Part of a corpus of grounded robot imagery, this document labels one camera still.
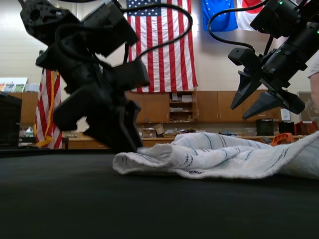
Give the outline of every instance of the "black table surface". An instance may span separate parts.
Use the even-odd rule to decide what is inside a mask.
[[[318,238],[319,181],[122,176],[113,157],[0,159],[0,238]]]

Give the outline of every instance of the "striped towel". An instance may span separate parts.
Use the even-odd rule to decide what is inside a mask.
[[[265,178],[276,173],[319,178],[319,132],[295,143],[271,147],[213,133],[178,135],[171,144],[119,153],[120,174],[178,174],[189,179]]]

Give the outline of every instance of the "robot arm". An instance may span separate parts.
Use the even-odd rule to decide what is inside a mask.
[[[231,108],[243,103],[261,84],[268,88],[267,93],[262,93],[244,114],[244,119],[275,107],[284,107],[295,114],[305,108],[298,96],[284,89],[290,85],[289,80],[293,75],[307,68],[306,62],[319,50],[319,1],[306,2],[304,0],[297,6],[290,0],[265,0],[259,4],[265,6],[251,26],[274,38],[288,37],[278,49],[257,56],[250,45],[231,42],[249,47],[235,48],[228,55],[234,64],[245,67],[243,72],[239,71],[240,84]]]
[[[112,67],[95,54],[107,57],[122,44],[132,46],[139,40],[123,16],[125,11],[137,8],[122,9],[117,0],[106,0],[80,21],[69,10],[56,8],[48,0],[19,2],[23,7],[20,15],[26,31],[48,46],[38,57],[36,65],[59,71],[67,84],[65,91],[70,97],[54,111],[56,125],[62,131],[75,130],[77,121],[87,117],[90,127],[85,134],[114,151],[130,152],[141,147],[143,143],[136,127],[141,108],[126,98],[125,91],[150,84],[141,61],[142,54],[184,37],[192,27],[190,14],[169,4],[141,7],[177,9],[187,16],[188,29],[178,38],[148,49],[136,60]]]

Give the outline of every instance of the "beige wall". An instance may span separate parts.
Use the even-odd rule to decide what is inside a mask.
[[[91,3],[65,3],[51,0],[61,6],[72,10],[79,18],[83,18],[90,11],[97,7],[101,1]],[[125,0],[119,1],[125,7]],[[239,83],[238,70],[242,67],[235,66],[228,60],[228,53],[235,47],[214,40],[208,32],[202,29],[201,0],[193,0],[194,18],[194,54],[195,68],[199,90],[236,90]],[[40,49],[45,49],[45,45],[29,36],[23,27],[19,17],[21,8],[15,0],[0,0],[0,77],[28,77],[29,82],[39,83],[41,69],[35,66],[35,60]],[[231,32],[220,32],[218,36],[252,44],[256,53],[263,53],[267,35],[258,32],[235,30]],[[272,47],[278,47],[284,39],[275,40]],[[123,60],[124,49],[119,48],[107,58],[112,65],[118,65]],[[304,72],[298,72],[291,80],[289,91],[309,91],[310,83]],[[295,121],[299,121],[298,116],[293,116]],[[86,125],[83,121],[79,124],[79,129],[84,130]]]

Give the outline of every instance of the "red and white flag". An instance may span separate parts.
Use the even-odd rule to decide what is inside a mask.
[[[169,3],[191,12],[191,0],[127,0],[127,8],[150,3]],[[129,49],[129,61],[152,46],[173,40],[188,27],[187,17],[171,8],[156,7],[129,12],[127,20],[139,37]],[[193,37],[190,32],[175,44],[161,47],[142,56],[151,85],[133,91],[176,92],[197,86]]]
[[[62,132],[53,122],[53,111],[60,103],[60,74],[43,69],[34,127],[38,147],[62,147]]]
[[[264,0],[237,0],[237,8],[250,7],[255,6]],[[249,10],[249,11],[239,11],[237,12],[237,25],[239,29],[244,29],[248,31],[254,31],[250,24],[255,19],[255,17],[260,13],[263,7],[259,7],[257,9]]]

